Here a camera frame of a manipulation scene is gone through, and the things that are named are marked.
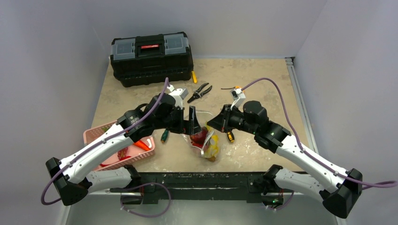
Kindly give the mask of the clear zip top bag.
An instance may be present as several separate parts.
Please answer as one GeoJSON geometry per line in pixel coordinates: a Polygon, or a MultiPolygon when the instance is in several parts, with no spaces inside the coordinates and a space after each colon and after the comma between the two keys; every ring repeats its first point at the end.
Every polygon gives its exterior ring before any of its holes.
{"type": "Polygon", "coordinates": [[[214,116],[211,112],[196,110],[196,117],[202,128],[201,132],[182,137],[197,157],[215,162],[221,153],[221,144],[218,131],[207,125],[214,116]]]}

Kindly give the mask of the yellow toy banana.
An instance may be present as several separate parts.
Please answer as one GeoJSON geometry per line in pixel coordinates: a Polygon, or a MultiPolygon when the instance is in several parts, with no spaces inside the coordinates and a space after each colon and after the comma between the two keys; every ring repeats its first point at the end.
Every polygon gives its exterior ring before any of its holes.
{"type": "Polygon", "coordinates": [[[203,157],[204,158],[217,158],[220,153],[219,147],[219,137],[218,135],[212,135],[209,139],[205,142],[203,147],[203,157]]]}

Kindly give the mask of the pink toy grape bunch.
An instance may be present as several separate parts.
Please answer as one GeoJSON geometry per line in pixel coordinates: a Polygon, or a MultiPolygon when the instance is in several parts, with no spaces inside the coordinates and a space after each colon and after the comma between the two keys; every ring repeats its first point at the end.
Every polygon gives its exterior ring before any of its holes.
{"type": "Polygon", "coordinates": [[[128,148],[124,148],[124,149],[118,151],[117,152],[117,156],[118,156],[118,159],[120,161],[125,160],[127,158],[130,158],[129,149],[128,148]]]}

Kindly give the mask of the dark red toy pepper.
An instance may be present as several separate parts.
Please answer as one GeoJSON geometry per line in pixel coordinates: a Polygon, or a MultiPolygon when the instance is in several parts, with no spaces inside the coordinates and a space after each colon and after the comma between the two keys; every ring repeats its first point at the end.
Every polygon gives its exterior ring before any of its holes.
{"type": "Polygon", "coordinates": [[[201,132],[196,133],[194,135],[190,135],[190,141],[192,146],[202,148],[206,140],[207,134],[208,134],[207,127],[202,127],[201,132]]]}

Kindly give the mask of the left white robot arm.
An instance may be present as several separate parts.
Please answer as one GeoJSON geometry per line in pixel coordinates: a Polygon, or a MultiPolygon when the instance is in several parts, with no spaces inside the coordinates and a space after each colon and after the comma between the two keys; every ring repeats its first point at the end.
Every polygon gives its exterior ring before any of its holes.
{"type": "Polygon", "coordinates": [[[185,120],[184,107],[178,97],[174,93],[160,93],[150,103],[126,111],[104,134],[78,152],[63,159],[48,159],[46,168],[51,179],[41,194],[42,204],[61,201],[70,206],[91,192],[107,188],[136,191],[140,179],[133,175],[132,169],[122,167],[96,172],[94,168],[116,152],[151,136],[155,130],[167,129],[183,135],[199,133],[201,127],[196,108],[189,107],[188,119],[185,120]]]}

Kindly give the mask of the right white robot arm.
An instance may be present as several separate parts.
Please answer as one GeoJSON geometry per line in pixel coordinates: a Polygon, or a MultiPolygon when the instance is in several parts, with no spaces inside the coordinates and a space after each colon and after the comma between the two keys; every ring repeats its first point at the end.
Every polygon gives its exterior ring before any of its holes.
{"type": "Polygon", "coordinates": [[[266,175],[263,184],[270,191],[280,187],[310,195],[334,216],[344,219],[362,194],[360,171],[337,166],[302,145],[289,130],[271,121],[258,101],[244,103],[241,111],[236,106],[224,105],[207,125],[222,133],[237,129],[252,134],[260,147],[288,159],[308,174],[305,177],[280,169],[266,175]]]}

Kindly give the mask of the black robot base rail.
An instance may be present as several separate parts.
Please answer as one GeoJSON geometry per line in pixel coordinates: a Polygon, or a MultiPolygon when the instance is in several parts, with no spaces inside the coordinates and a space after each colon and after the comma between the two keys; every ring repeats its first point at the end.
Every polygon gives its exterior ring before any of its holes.
{"type": "Polygon", "coordinates": [[[157,204],[159,200],[245,201],[277,207],[286,202],[281,189],[265,172],[141,172],[125,188],[111,192],[135,193],[128,204],[157,204]]]}

